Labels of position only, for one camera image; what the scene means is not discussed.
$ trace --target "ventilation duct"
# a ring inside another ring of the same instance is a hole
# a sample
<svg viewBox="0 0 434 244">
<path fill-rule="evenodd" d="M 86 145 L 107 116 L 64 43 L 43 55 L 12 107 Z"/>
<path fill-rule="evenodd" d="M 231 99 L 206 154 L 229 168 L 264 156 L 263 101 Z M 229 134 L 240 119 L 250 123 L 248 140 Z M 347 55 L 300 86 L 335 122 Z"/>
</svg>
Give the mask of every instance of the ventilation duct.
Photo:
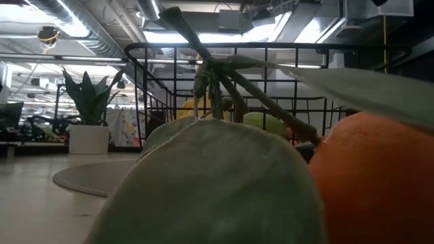
<svg viewBox="0 0 434 244">
<path fill-rule="evenodd" d="M 110 58 L 122 58 L 123 50 L 111 36 L 100 26 L 98 21 L 77 0 L 25 0 L 30 6 L 54 19 L 56 25 L 72 37 L 85 37 L 91 41 L 78 41 L 82 46 L 96 54 Z M 134 78 L 134 65 L 124 66 L 125 73 Z M 143 85 L 142 71 L 138 69 L 137 82 Z"/>
<path fill-rule="evenodd" d="M 163 6 L 159 0 L 137 0 L 138 7 L 143 17 L 148 21 L 160 19 L 159 13 L 163 11 Z"/>
</svg>

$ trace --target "floor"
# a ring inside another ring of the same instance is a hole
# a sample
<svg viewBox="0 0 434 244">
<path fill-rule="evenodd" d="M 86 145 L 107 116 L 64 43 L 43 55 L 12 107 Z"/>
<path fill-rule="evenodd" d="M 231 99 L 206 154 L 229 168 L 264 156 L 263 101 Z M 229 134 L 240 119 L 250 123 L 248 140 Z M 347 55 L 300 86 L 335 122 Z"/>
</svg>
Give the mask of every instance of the floor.
<svg viewBox="0 0 434 244">
<path fill-rule="evenodd" d="M 52 176 L 67 167 L 135 161 L 139 154 L 0 159 L 0 243 L 80 244 L 105 199 L 67 191 Z"/>
</svg>

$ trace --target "potted plant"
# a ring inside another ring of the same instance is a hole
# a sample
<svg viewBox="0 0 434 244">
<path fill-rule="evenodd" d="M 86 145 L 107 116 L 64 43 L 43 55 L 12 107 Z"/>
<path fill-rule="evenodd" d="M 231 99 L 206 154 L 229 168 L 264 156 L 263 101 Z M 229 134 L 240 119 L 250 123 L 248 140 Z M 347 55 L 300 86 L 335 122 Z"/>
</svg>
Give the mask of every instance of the potted plant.
<svg viewBox="0 0 434 244">
<path fill-rule="evenodd" d="M 101 116 L 110 103 L 111 88 L 121 80 L 122 74 L 123 70 L 119 71 L 107 87 L 108 76 L 102 78 L 99 83 L 92 85 L 88 73 L 84 72 L 81 84 L 77 84 L 67 71 L 63 70 L 66 92 L 74 100 L 82 122 L 82 125 L 71 126 L 69 153 L 107 153 L 110 131 L 107 127 L 99 125 L 101 124 Z"/>
</svg>

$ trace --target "round rug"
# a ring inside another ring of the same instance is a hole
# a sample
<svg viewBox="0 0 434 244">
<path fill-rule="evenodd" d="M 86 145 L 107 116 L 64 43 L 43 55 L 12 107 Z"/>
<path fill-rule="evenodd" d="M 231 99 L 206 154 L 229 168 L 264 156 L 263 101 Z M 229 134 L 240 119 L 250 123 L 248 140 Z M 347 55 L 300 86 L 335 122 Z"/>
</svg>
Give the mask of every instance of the round rug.
<svg viewBox="0 0 434 244">
<path fill-rule="evenodd" d="M 60 187 L 98 197 L 110 196 L 136 161 L 94 163 L 63 169 L 53 176 Z"/>
</svg>

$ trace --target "clementine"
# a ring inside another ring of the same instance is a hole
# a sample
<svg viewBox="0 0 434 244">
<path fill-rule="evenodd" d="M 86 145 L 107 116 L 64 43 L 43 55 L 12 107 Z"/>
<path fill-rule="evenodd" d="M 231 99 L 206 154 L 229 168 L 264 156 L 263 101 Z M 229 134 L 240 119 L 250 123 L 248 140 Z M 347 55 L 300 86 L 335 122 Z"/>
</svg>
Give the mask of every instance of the clementine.
<svg viewBox="0 0 434 244">
<path fill-rule="evenodd" d="M 431 243 L 433 136 L 357 113 L 332 128 L 309 168 L 331 244 Z"/>
</svg>

